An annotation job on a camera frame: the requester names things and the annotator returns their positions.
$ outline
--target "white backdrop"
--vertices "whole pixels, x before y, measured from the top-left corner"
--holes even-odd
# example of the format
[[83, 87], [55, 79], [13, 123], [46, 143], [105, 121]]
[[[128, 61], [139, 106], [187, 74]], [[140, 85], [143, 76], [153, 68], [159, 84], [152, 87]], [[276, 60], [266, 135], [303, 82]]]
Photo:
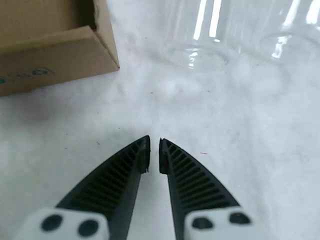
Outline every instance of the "white backdrop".
[[275, 239], [319, 239], [319, 64], [279, 69], [244, 54], [233, 72], [175, 68], [155, 51], [163, 1], [108, 5], [119, 72], [0, 98], [0, 239], [144, 135], [150, 173], [128, 240], [175, 239], [160, 137], [203, 163]]

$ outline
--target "ribbed grip texture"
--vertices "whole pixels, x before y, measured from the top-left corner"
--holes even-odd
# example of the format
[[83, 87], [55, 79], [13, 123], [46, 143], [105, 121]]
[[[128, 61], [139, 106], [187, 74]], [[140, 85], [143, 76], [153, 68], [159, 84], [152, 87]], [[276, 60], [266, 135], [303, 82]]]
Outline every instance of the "ribbed grip texture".
[[188, 213], [239, 205], [202, 164], [166, 139], [160, 140], [159, 167], [168, 177], [177, 240], [184, 239], [184, 221]]
[[106, 216], [111, 240], [127, 238], [141, 174], [148, 171], [150, 138], [145, 136], [110, 157], [56, 206]]

